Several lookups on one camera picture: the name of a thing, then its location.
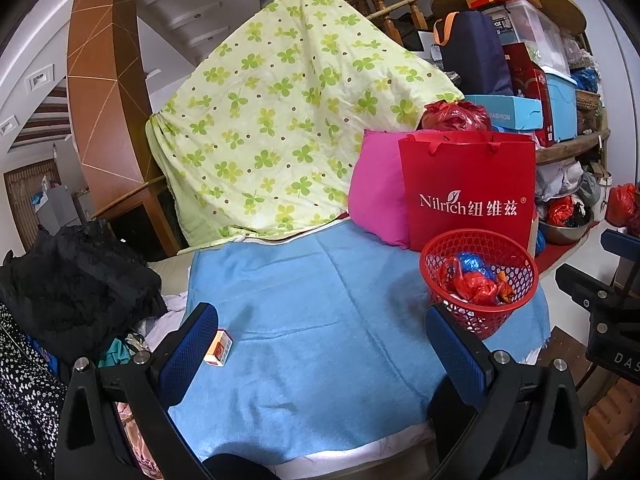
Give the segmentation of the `blue plastic trash in basket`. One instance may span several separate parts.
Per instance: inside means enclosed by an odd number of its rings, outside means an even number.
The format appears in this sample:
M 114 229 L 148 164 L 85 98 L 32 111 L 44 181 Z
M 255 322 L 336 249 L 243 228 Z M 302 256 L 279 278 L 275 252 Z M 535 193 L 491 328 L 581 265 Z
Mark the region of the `blue plastic trash in basket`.
M 495 272 L 479 255 L 472 252 L 458 252 L 457 258 L 463 274 L 477 272 L 484 275 L 488 280 L 495 281 L 497 279 Z

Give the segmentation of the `light blue cardboard box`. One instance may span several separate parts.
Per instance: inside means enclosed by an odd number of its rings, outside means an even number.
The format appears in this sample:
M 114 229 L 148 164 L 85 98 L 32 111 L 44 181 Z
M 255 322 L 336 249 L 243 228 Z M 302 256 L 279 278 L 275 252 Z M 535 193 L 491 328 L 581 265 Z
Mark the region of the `light blue cardboard box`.
M 467 94 L 466 99 L 486 110 L 491 125 L 514 131 L 533 131 L 544 125 L 541 102 L 522 96 Z

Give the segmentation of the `light blue blanket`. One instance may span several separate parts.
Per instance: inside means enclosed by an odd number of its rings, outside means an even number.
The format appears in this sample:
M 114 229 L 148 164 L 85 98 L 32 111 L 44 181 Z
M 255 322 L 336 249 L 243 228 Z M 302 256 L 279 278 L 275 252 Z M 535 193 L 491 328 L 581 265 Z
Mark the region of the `light blue blanket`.
M 199 458 L 219 453 L 286 478 L 382 460 L 431 439 L 445 372 L 427 339 L 419 255 L 344 221 L 282 245 L 197 252 L 188 304 L 232 338 L 170 416 Z

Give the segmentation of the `red bag far right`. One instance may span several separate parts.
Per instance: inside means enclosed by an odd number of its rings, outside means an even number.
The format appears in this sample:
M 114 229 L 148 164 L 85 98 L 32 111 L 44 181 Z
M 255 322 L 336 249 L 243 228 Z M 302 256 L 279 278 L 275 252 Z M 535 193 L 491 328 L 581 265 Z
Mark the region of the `red bag far right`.
M 633 183 L 616 185 L 608 196 L 605 219 L 616 228 L 626 226 L 636 212 L 636 191 Z

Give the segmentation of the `red plastic mesh basket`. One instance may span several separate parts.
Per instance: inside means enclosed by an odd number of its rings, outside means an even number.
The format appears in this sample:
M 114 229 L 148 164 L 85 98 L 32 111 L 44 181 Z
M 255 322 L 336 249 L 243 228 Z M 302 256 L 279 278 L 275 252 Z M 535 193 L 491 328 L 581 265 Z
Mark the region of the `red plastic mesh basket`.
M 529 252 L 487 230 L 437 235 L 423 247 L 419 266 L 434 304 L 444 304 L 462 328 L 480 339 L 492 336 L 532 300 L 538 286 Z

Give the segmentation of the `red Nilrich shopping bag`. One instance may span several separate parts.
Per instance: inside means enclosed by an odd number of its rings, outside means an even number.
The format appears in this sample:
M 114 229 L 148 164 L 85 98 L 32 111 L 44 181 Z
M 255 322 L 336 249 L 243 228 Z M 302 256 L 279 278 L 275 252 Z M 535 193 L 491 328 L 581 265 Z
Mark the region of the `red Nilrich shopping bag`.
M 398 141 L 409 248 L 435 236 L 482 229 L 523 247 L 535 217 L 536 148 L 524 134 L 417 131 Z

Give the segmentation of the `small orange white box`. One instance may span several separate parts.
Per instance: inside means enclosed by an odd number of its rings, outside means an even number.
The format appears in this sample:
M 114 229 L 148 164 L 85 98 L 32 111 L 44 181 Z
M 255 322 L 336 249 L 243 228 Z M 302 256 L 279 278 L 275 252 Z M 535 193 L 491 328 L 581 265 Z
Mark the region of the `small orange white box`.
M 204 362 L 211 366 L 224 367 L 232 346 L 232 337 L 224 328 L 220 328 L 204 356 Z

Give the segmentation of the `clear plastic storage box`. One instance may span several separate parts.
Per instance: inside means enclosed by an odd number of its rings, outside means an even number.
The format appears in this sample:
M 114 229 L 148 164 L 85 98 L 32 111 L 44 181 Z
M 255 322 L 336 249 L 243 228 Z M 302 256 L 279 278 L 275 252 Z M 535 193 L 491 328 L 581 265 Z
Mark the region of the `clear plastic storage box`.
M 570 74 L 559 27 L 527 0 L 511 0 L 483 11 L 494 22 L 501 43 L 525 44 L 541 68 Z

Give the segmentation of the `black clothes pile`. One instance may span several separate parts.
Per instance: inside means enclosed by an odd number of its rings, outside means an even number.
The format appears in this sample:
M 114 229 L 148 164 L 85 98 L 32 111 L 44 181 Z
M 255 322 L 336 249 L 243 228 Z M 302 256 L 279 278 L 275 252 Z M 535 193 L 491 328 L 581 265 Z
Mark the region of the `black clothes pile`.
M 21 330 L 70 365 L 96 362 L 114 339 L 167 312 L 160 276 L 103 221 L 40 229 L 1 263 L 1 303 Z

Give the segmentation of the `brown wooden door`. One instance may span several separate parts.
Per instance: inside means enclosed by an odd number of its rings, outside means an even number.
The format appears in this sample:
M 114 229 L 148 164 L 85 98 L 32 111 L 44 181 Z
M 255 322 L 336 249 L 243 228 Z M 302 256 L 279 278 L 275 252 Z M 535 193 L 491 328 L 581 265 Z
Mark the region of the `brown wooden door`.
M 12 217 L 25 250 L 32 247 L 37 237 L 39 221 L 32 198 L 42 191 L 41 182 L 44 177 L 60 180 L 53 158 L 34 162 L 4 175 Z

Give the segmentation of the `black white dotted cloth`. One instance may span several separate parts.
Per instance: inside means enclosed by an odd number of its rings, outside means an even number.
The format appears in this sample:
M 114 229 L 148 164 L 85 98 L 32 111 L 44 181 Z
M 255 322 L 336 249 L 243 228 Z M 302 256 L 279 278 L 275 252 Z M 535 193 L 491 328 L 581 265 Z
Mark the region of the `black white dotted cloth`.
M 66 387 L 1 308 L 1 434 L 38 479 L 54 477 Z

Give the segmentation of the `metal bowl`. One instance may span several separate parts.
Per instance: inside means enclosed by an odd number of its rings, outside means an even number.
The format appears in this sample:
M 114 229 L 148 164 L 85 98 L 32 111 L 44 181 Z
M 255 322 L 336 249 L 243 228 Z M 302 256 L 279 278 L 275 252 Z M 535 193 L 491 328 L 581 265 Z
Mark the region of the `metal bowl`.
M 579 242 L 591 229 L 593 225 L 593 213 L 586 210 L 586 220 L 581 226 L 550 226 L 550 224 L 539 221 L 539 231 L 542 233 L 547 244 L 568 246 Z

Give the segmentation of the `red plastic trash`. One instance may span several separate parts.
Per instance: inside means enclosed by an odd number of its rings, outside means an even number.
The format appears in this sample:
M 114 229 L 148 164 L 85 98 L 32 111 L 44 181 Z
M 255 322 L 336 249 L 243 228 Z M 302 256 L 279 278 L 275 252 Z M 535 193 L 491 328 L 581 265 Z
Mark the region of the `red plastic trash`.
M 439 266 L 437 281 L 442 289 L 468 304 L 478 306 L 502 306 L 510 304 L 515 297 L 513 287 L 502 269 L 493 270 L 496 280 L 471 272 L 463 274 L 457 255 L 445 259 Z

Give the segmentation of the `red gift box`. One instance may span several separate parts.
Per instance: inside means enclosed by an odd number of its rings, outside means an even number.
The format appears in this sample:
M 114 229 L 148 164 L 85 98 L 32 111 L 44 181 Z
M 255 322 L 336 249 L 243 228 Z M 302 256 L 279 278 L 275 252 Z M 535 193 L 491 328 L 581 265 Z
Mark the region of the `red gift box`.
M 548 148 L 554 144 L 554 128 L 547 77 L 530 58 L 524 42 L 505 44 L 506 64 L 509 66 L 512 88 L 518 96 L 535 99 L 541 106 L 541 127 L 535 130 L 538 144 Z

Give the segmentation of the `red plastic bag behind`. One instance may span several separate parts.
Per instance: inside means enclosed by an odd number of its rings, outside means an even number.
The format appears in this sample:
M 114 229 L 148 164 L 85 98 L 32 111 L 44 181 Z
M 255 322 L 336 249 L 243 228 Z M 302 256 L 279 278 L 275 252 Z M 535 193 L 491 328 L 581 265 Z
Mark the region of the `red plastic bag behind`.
M 423 130 L 438 131 L 491 130 L 486 108 L 469 101 L 438 101 L 428 104 L 420 126 Z

